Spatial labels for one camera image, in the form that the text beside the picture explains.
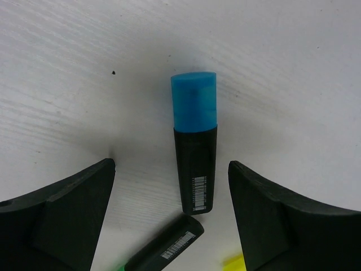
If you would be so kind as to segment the green cap black highlighter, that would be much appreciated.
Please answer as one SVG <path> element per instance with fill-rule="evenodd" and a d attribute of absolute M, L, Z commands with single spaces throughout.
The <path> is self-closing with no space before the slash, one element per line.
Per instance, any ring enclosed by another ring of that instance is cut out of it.
<path fill-rule="evenodd" d="M 179 215 L 118 270 L 163 270 L 203 233 L 199 221 L 189 215 Z"/>

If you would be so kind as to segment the blue cap black highlighter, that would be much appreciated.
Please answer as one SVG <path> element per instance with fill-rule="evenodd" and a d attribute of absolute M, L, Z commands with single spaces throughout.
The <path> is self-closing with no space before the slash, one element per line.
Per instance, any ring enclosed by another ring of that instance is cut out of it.
<path fill-rule="evenodd" d="M 187 215 L 213 208 L 217 149 L 217 75 L 171 77 L 174 140 L 180 198 Z"/>

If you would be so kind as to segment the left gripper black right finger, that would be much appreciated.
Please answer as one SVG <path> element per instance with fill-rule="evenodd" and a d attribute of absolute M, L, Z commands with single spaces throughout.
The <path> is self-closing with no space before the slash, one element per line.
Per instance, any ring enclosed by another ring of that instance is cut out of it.
<path fill-rule="evenodd" d="M 228 183 L 247 270 L 360 269 L 360 212 L 295 193 L 238 161 Z"/>

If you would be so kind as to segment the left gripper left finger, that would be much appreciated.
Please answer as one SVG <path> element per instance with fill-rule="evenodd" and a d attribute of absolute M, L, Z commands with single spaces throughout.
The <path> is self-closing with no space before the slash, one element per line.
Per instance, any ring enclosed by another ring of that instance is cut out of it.
<path fill-rule="evenodd" d="M 1 270 L 90 270 L 115 179 L 113 159 L 1 202 Z"/>

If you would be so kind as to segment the yellow cap black highlighter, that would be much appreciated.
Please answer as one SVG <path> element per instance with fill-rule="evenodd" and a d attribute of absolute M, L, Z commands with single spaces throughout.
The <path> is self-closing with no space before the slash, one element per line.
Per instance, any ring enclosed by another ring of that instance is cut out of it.
<path fill-rule="evenodd" d="M 243 253 L 232 256 L 222 263 L 223 271 L 246 271 Z"/>

